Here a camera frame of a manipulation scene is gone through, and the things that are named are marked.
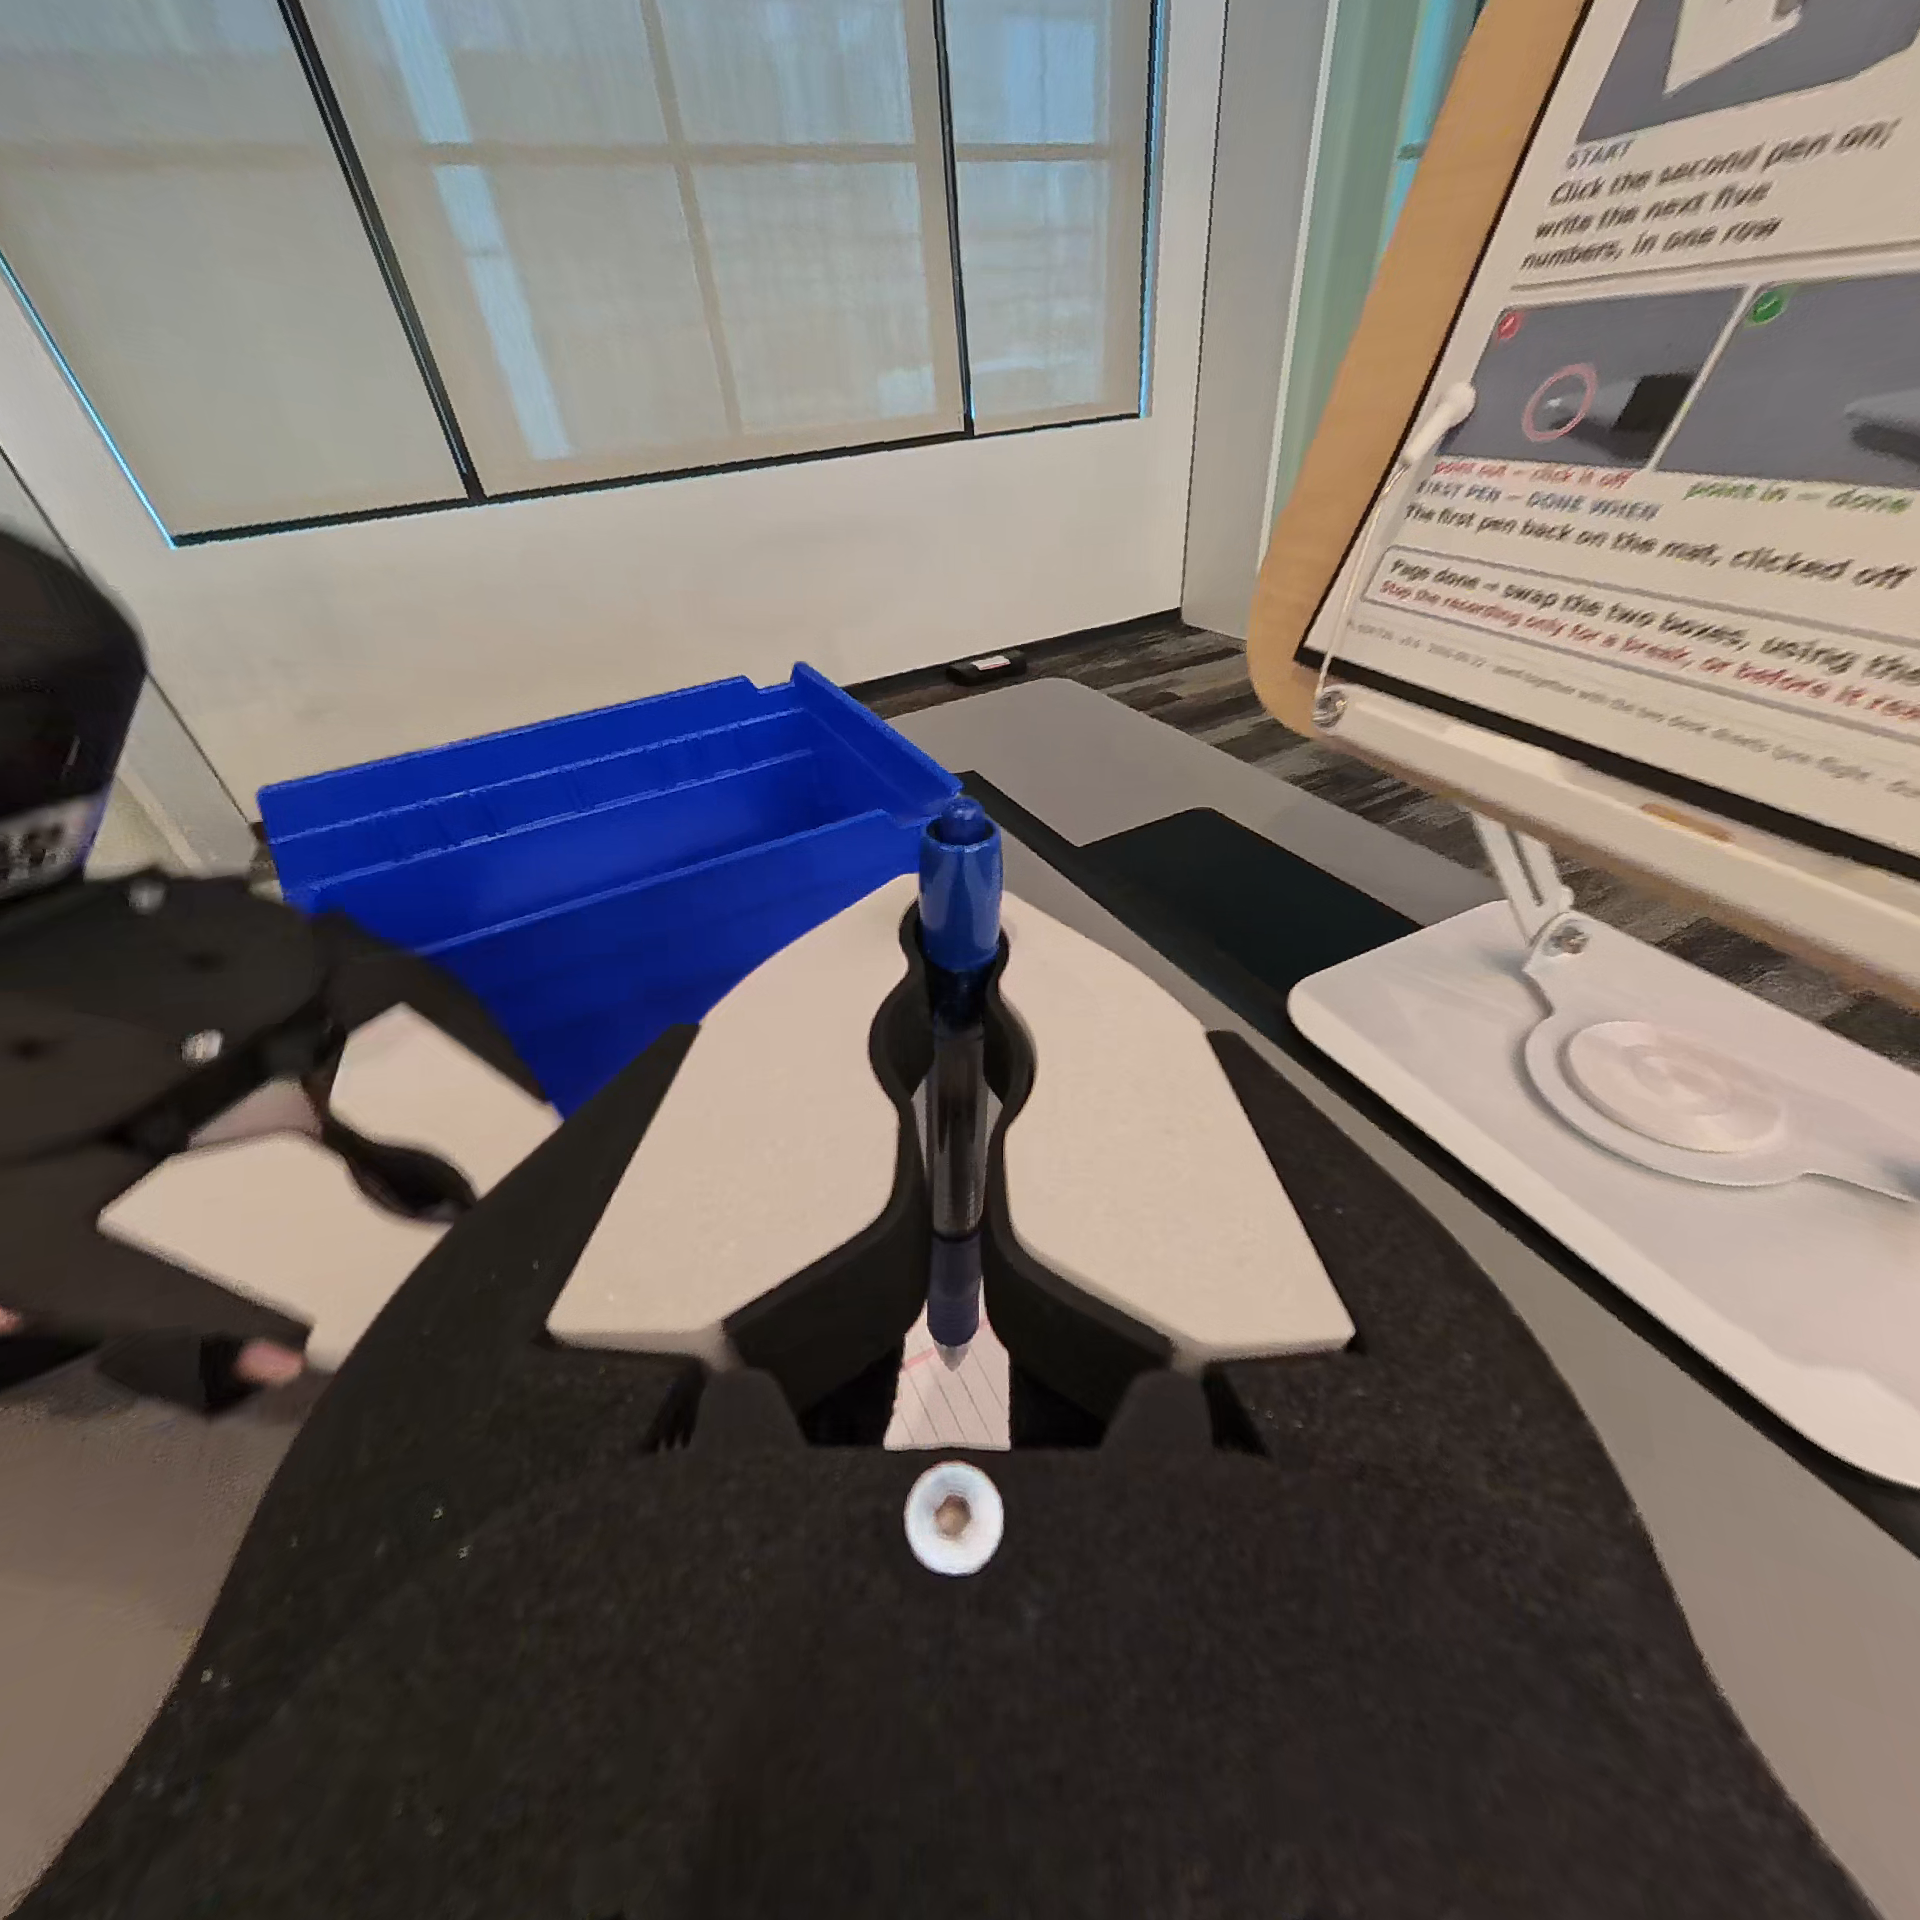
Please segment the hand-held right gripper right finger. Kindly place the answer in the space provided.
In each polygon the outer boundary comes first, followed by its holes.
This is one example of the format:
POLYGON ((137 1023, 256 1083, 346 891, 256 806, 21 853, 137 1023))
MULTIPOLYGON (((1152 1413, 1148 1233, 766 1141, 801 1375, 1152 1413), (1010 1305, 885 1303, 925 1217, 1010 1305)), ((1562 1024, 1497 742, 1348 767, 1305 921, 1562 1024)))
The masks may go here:
POLYGON ((1339 1354, 1355 1325, 1202 1021, 1009 897, 1000 1195, 1014 1250, 1180 1366, 1339 1354))

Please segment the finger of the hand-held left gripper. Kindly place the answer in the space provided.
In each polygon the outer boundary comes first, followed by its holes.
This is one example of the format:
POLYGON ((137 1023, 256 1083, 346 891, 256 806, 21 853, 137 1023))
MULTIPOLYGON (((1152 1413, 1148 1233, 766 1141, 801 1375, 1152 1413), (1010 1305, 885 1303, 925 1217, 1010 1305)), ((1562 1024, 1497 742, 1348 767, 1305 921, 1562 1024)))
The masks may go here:
POLYGON ((409 1005, 346 1031, 321 1072, 321 1144, 413 1223, 469 1215, 558 1129, 545 1097, 409 1005))
POLYGON ((412 1149, 342 1155, 293 1136, 185 1152, 117 1195, 99 1230, 304 1330, 337 1375, 452 1223, 452 1169, 412 1149))

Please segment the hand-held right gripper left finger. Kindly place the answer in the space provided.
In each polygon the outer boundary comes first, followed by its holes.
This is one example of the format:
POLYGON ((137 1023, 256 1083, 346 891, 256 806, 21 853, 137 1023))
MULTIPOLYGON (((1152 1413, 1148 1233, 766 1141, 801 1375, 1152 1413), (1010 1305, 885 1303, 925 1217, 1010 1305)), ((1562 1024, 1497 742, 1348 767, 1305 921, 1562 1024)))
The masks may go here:
POLYGON ((741 1314, 881 1223, 921 1170, 914 895, 866 895, 700 1023, 547 1334, 573 1352, 754 1366, 741 1314))

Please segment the white lined notepad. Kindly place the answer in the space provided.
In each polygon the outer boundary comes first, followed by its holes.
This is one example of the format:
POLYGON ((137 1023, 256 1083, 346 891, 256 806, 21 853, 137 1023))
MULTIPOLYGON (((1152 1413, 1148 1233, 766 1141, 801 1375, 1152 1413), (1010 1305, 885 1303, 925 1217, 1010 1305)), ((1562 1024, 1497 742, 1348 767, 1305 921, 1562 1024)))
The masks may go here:
POLYGON ((1013 1446, 1010 1361, 989 1329, 947 1354, 923 1329, 904 1347, 886 1453, 1005 1453, 1013 1446))

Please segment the blue pen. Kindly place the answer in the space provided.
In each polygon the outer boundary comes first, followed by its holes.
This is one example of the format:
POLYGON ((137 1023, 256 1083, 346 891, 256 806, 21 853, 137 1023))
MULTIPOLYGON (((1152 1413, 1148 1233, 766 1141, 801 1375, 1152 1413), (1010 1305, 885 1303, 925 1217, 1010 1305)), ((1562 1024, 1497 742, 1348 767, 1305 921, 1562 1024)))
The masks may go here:
POLYGON ((930 1064, 923 1083, 929 1178, 929 1338, 954 1370, 981 1320, 993 1094, 988 987, 1001 946, 1001 837, 986 808, 957 795, 929 824, 918 853, 918 952, 930 1064))

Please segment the blue plastic bin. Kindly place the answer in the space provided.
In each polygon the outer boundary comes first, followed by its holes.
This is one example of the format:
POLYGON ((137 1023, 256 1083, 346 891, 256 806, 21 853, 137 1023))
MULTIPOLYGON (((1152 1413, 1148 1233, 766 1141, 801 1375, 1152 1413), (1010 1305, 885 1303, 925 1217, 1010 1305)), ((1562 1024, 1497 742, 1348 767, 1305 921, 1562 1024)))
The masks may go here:
POLYGON ((576 1114, 918 872, 961 781, 806 663, 265 785, 280 889, 456 977, 576 1114))

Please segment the white metal board stand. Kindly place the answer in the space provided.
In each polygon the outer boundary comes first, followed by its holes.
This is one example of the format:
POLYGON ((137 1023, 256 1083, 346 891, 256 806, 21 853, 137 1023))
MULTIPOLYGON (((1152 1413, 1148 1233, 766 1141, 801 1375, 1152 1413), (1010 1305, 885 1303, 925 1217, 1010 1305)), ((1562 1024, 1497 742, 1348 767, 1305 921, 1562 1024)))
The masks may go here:
POLYGON ((1310 1046, 1817 1453, 1915 1490, 1915 1067, 1609 926, 1562 857, 1915 1008, 1915 648, 1483 559, 1472 390, 1344 375, 1268 549, 1276 714, 1472 817, 1499 902, 1302 979, 1310 1046))

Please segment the large glass window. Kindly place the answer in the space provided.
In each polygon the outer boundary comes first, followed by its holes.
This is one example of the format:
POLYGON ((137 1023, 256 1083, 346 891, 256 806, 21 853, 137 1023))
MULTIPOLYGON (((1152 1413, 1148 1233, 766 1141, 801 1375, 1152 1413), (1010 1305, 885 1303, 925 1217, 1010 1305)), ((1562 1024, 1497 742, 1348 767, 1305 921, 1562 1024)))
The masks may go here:
POLYGON ((1120 421, 1163 11, 5 3, 5 294, 171 549, 1120 421))

